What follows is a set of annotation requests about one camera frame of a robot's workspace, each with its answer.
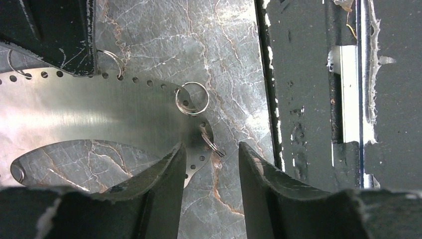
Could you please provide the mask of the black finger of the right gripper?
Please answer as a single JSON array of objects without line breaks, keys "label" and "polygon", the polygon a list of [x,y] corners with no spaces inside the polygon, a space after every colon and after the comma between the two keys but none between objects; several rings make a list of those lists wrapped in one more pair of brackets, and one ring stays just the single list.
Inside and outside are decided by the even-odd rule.
[{"label": "black finger of the right gripper", "polygon": [[75,77],[98,71],[96,1],[2,0],[0,44]]}]

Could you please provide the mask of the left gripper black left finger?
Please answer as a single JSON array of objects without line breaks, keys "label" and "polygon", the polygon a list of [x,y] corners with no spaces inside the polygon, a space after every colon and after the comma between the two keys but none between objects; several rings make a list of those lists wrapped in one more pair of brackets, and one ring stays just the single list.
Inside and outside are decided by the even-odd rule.
[{"label": "left gripper black left finger", "polygon": [[160,161],[103,193],[70,186],[0,191],[3,239],[175,239],[187,152],[178,143]]}]

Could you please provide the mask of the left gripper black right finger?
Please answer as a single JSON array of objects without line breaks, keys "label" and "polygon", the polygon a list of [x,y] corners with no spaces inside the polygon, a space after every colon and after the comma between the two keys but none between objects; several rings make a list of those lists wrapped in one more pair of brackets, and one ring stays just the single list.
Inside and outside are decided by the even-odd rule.
[{"label": "left gripper black right finger", "polygon": [[420,191],[326,192],[291,178],[246,142],[239,176],[250,239],[419,239]]}]

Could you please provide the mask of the silver perforated metal plate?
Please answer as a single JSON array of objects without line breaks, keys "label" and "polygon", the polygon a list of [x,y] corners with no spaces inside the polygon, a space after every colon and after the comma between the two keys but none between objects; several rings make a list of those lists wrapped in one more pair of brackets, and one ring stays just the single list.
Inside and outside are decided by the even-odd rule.
[{"label": "silver perforated metal plate", "polygon": [[189,101],[182,87],[118,72],[78,78],[55,68],[33,68],[31,79],[0,75],[0,183],[19,186],[11,165],[20,156],[58,142],[96,139],[144,149],[163,157],[174,145],[186,148],[186,183],[212,155],[203,133],[208,120],[183,114],[176,99]]}]

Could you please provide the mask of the key with red tag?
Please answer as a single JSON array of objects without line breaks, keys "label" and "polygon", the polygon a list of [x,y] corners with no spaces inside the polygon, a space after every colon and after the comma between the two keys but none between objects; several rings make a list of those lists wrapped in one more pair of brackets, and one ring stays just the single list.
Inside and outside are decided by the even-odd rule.
[{"label": "key with red tag", "polygon": [[223,158],[226,156],[226,153],[224,150],[220,149],[214,142],[212,142],[210,136],[207,134],[207,131],[204,127],[201,127],[201,136],[207,146],[220,158]]}]

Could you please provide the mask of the silver metal keyring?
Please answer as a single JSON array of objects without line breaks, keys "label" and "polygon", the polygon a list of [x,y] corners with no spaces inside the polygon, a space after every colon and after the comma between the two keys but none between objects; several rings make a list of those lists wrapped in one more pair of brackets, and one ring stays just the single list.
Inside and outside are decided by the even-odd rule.
[{"label": "silver metal keyring", "polygon": [[[202,99],[204,103],[200,103],[199,91],[190,92],[186,87],[188,85],[195,85],[203,91]],[[210,93],[206,87],[199,82],[185,82],[183,85],[177,87],[174,90],[175,93],[175,104],[178,110],[191,117],[197,117],[204,113],[210,104]]]}]

